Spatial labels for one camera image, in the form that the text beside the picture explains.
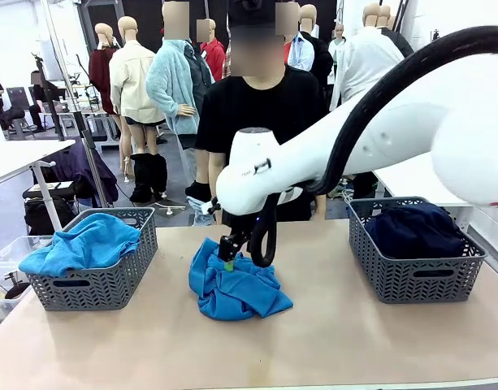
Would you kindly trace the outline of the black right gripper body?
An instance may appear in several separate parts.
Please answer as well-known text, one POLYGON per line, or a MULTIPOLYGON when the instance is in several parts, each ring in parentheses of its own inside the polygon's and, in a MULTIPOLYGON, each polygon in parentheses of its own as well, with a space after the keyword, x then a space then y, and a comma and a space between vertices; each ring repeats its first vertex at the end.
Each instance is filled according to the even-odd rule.
POLYGON ((228 235, 222 236, 219 241, 219 258, 232 261, 241 250, 243 244, 249 241, 253 230, 253 216, 251 214, 236 216, 222 213, 222 224, 230 227, 228 235))

